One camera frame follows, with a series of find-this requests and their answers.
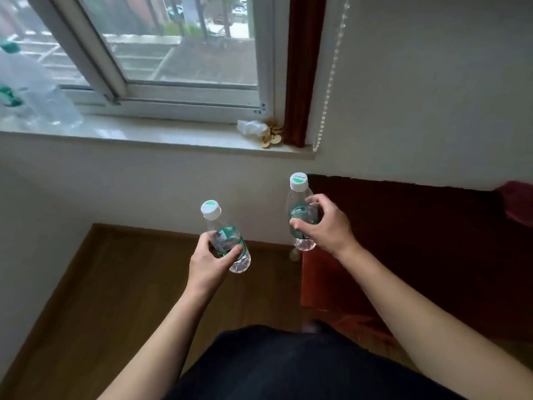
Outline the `person's left forearm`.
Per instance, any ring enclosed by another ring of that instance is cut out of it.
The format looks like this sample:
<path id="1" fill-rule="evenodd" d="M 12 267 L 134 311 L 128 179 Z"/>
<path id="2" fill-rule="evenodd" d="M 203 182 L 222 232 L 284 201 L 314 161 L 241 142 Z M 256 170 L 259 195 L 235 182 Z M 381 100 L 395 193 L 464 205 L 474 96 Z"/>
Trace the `person's left forearm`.
<path id="1" fill-rule="evenodd" d="M 162 400 L 175 385 L 215 287 L 189 283 L 182 296 L 97 400 Z"/>

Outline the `crumpled clear plastic wrap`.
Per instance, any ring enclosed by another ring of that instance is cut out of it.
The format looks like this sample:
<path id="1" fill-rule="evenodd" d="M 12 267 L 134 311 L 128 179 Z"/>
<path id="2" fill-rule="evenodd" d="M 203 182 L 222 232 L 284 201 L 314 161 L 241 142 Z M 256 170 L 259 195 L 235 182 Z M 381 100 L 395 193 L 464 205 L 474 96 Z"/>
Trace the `crumpled clear plastic wrap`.
<path id="1" fill-rule="evenodd" d="M 237 130 L 240 134 L 248 139 L 259 140 L 269 131 L 269 126 L 260 120 L 238 120 Z"/>

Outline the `clear water bottle green cap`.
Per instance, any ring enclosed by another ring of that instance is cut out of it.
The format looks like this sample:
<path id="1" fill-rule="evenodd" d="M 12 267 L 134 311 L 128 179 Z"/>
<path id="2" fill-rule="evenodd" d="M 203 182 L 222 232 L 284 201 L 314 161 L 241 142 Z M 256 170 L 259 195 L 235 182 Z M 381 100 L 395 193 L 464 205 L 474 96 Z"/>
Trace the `clear water bottle green cap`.
<path id="1" fill-rule="evenodd" d="M 49 125 L 75 128 L 83 117 L 49 71 L 13 41 L 0 44 L 0 77 Z"/>

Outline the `gold coin ornament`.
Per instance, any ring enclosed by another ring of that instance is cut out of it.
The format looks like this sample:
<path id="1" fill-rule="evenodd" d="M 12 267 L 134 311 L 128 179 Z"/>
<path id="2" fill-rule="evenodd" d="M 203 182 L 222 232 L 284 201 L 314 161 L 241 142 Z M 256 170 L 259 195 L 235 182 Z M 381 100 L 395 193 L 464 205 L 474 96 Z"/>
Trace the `gold coin ornament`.
<path id="1" fill-rule="evenodd" d="M 261 147 L 269 148 L 271 145 L 277 145 L 282 142 L 283 127 L 275 117 L 267 116 L 264 118 L 265 130 L 260 135 Z"/>

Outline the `dark red wooden furniture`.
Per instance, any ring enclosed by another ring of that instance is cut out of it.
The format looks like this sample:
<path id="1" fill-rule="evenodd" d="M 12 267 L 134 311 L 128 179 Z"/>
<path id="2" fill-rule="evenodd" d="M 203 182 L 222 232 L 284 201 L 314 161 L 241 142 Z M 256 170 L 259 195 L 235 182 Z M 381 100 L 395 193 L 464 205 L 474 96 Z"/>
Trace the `dark red wooden furniture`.
<path id="1" fill-rule="evenodd" d="M 483 336 L 533 343 L 533 228 L 501 195 L 309 175 L 356 240 L 395 275 Z"/>

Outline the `clear water bottle green label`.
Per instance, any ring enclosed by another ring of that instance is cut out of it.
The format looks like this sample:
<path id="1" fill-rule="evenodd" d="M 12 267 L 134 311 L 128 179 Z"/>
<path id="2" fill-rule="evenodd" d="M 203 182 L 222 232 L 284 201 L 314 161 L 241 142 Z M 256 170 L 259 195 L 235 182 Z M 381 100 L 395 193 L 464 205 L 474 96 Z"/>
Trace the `clear water bottle green label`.
<path id="1" fill-rule="evenodd" d="M 33 109 L 2 81 L 0 81 L 0 105 L 23 125 L 33 126 L 37 123 L 37 116 Z"/>

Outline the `person's black clothing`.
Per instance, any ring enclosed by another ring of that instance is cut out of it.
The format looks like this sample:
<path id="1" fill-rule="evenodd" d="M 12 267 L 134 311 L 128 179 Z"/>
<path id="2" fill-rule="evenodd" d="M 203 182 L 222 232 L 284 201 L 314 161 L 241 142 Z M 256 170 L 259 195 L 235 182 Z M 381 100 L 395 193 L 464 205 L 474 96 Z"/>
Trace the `person's black clothing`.
<path id="1" fill-rule="evenodd" d="M 163 400 L 465 400 L 324 323 L 219 334 Z"/>

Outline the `red cloth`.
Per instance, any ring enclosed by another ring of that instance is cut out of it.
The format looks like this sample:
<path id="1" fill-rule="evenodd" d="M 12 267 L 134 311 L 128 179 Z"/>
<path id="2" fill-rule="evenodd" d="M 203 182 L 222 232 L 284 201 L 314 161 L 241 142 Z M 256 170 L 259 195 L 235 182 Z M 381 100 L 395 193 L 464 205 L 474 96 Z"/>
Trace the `red cloth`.
<path id="1" fill-rule="evenodd" d="M 533 229 L 533 184 L 507 181 L 494 190 L 502 199 L 506 216 Z"/>

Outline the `person's right hand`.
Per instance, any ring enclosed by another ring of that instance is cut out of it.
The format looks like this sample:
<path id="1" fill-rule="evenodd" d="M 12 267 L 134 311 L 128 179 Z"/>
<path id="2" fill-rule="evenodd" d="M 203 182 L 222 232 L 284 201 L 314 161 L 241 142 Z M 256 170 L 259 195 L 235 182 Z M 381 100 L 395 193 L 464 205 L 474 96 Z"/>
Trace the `person's right hand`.
<path id="1" fill-rule="evenodd" d="M 316 232 L 311 237 L 320 248 L 339 261 L 362 248 L 352 233 L 345 213 L 325 194 L 314 194 L 307 201 L 318 203 L 318 207 L 323 210 L 323 217 L 316 224 Z"/>

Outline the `white sliding window frame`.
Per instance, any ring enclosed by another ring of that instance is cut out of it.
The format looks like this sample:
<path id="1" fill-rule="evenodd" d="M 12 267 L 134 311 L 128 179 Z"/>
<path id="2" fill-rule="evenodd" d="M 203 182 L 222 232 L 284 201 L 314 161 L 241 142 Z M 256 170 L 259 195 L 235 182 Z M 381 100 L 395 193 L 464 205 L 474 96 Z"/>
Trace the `white sliding window frame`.
<path id="1" fill-rule="evenodd" d="M 273 114 L 277 0 L 25 0 L 84 113 L 236 123 Z"/>

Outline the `white stone windowsill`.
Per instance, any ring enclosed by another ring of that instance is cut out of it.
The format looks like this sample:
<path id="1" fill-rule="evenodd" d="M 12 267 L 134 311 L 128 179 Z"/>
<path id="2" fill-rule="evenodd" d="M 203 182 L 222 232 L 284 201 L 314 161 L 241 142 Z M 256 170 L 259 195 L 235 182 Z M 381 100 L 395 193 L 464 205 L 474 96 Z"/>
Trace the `white stone windowsill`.
<path id="1" fill-rule="evenodd" d="M 19 125 L 14 120 L 3 119 L 0 120 L 0 135 L 49 137 L 62 141 L 116 142 L 287 159 L 314 160 L 316 156 L 312 146 L 298 148 L 282 143 L 274 147 L 262 147 L 260 141 L 243 136 L 238 132 L 237 126 L 231 124 L 96 114 L 87 115 L 78 127 Z"/>

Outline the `person's left hand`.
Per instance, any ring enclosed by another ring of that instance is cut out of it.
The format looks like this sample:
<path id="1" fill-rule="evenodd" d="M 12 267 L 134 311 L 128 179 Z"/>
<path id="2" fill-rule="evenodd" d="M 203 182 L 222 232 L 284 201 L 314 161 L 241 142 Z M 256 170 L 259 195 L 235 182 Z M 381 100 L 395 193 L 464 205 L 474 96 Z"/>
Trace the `person's left hand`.
<path id="1" fill-rule="evenodd" d="M 210 235 L 200 235 L 197 247 L 191 256 L 187 291 L 213 296 L 230 273 L 233 262 L 217 262 L 217 257 L 210 250 Z"/>

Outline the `clear water bottle white cap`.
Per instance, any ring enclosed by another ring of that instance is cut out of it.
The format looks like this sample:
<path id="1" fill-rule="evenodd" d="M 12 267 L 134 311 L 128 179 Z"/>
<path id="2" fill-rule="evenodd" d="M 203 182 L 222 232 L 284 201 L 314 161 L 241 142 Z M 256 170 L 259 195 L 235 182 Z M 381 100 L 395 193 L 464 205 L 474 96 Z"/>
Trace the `clear water bottle white cap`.
<path id="1" fill-rule="evenodd" d="M 225 256 L 233 247 L 240 246 L 241 252 L 230 271 L 235 274 L 245 272 L 250 267 L 251 256 L 239 228 L 224 217 L 222 208 L 215 200 L 205 201 L 200 210 L 206 222 L 206 230 L 210 235 L 210 243 L 217 254 Z"/>
<path id="2" fill-rule="evenodd" d="M 288 219 L 301 219 L 309 224 L 318 224 L 319 208 L 318 203 L 309 203 L 308 197 L 313 195 L 309 188 L 308 176 L 305 173 L 297 172 L 290 176 L 290 190 L 287 199 Z M 289 226 L 290 234 L 293 238 L 294 246 L 302 252 L 315 248 L 316 243 L 306 234 Z"/>

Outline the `person's right forearm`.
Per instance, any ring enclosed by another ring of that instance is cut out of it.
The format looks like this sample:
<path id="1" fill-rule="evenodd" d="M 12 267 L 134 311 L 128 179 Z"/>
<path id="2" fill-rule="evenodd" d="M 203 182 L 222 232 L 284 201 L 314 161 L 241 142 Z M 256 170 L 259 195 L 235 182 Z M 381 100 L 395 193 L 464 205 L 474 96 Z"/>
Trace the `person's right forearm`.
<path id="1" fill-rule="evenodd" d="M 533 371 L 402 281 L 355 240 L 332 254 L 423 375 L 468 400 L 533 400 Z"/>

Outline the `dark red curtain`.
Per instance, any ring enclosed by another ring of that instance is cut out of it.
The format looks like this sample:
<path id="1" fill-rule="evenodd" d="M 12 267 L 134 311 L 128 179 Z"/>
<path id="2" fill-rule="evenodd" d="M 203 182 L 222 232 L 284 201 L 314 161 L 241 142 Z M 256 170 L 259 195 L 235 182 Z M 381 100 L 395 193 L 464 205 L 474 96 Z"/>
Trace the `dark red curtain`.
<path id="1" fill-rule="evenodd" d="M 327 0 L 290 0 L 288 20 L 285 145 L 304 148 Z"/>

